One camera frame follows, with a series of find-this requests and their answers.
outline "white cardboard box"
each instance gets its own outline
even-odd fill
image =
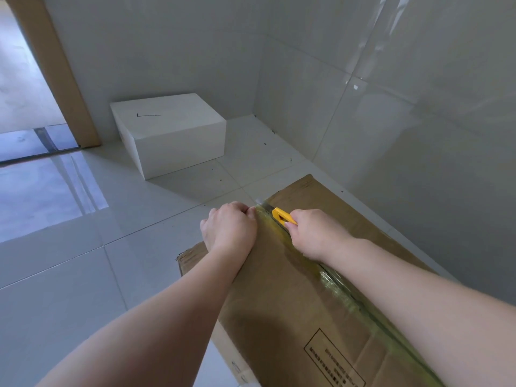
[[[195,93],[111,103],[111,110],[144,179],[224,155],[226,121]]]

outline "brown cardboard box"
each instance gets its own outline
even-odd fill
[[[428,269],[414,255],[307,175],[268,202],[291,211],[320,208],[354,236]],[[389,321],[349,282],[293,247],[259,212],[255,247],[231,286],[212,339],[241,384],[263,387],[442,385]],[[207,253],[178,258],[183,274]]]

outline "clear packing tape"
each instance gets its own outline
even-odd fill
[[[342,302],[342,305],[348,312],[352,313],[363,325],[367,326],[371,335],[383,341],[391,355],[406,362],[417,364],[420,377],[424,381],[425,386],[444,386],[442,381],[401,332],[350,281],[328,266],[315,263],[303,256],[293,247],[292,239],[286,228],[277,223],[261,206],[258,205],[256,209],[259,220],[264,225],[269,226],[280,237],[282,244],[299,257],[299,262],[305,269],[318,277],[326,289],[331,291]]]

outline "wooden door frame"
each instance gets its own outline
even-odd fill
[[[6,0],[81,148],[101,144],[43,0]]]

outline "hand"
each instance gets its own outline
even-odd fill
[[[201,221],[202,238],[208,251],[218,250],[245,260],[256,240],[255,213],[256,208],[242,202],[213,208],[208,218]]]
[[[291,212],[297,222],[286,223],[293,246],[311,260],[327,263],[345,240],[353,237],[338,221],[319,209],[296,209]]]

